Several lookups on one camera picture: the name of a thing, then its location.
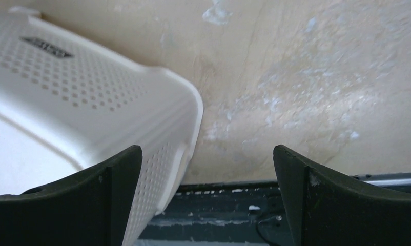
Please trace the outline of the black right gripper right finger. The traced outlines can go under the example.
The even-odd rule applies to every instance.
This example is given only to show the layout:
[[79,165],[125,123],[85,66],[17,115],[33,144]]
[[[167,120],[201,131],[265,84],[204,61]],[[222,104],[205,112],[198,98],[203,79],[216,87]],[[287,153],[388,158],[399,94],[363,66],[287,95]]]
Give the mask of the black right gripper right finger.
[[375,186],[278,145],[273,162],[294,245],[411,245],[411,193]]

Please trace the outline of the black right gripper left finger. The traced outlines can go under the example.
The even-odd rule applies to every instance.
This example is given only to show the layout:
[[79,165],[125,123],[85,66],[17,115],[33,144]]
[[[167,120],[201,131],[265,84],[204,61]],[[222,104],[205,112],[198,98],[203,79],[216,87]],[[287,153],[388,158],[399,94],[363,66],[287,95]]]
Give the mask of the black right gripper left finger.
[[122,245],[142,165],[133,145],[20,195],[0,195],[0,245]]

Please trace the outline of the cream perforated laundry basket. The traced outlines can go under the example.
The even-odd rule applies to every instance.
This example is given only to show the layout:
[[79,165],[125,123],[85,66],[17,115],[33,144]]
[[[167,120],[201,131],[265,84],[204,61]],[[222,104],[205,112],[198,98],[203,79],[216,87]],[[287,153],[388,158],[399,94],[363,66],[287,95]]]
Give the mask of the cream perforated laundry basket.
[[164,212],[192,159],[198,90],[35,17],[0,14],[0,195],[20,195],[136,145],[139,180],[122,245]]

